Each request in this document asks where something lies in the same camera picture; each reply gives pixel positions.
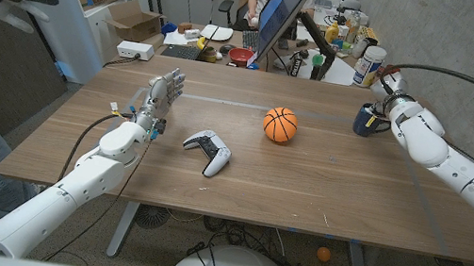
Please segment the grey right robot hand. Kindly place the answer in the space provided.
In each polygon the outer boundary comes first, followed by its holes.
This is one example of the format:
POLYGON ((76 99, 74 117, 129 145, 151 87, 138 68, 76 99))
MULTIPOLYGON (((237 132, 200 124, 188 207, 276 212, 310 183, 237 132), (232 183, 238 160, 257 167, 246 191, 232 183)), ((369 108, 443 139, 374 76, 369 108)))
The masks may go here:
POLYGON ((372 109, 380 116, 384 116, 385 103, 388 96, 409 91, 408 83, 400 69, 393 69, 385 76, 378 76, 370 86, 370 91, 376 99, 372 109))

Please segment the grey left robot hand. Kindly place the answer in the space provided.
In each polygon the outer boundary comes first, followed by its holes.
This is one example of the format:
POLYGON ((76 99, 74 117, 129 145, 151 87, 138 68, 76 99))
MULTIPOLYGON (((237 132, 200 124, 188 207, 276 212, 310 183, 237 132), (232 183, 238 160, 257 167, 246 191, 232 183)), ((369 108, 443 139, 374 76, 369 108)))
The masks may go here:
POLYGON ((150 88, 136 114, 135 122, 145 130, 152 129, 155 123, 168 114, 174 100, 184 87, 186 75, 179 68, 150 79, 150 88))

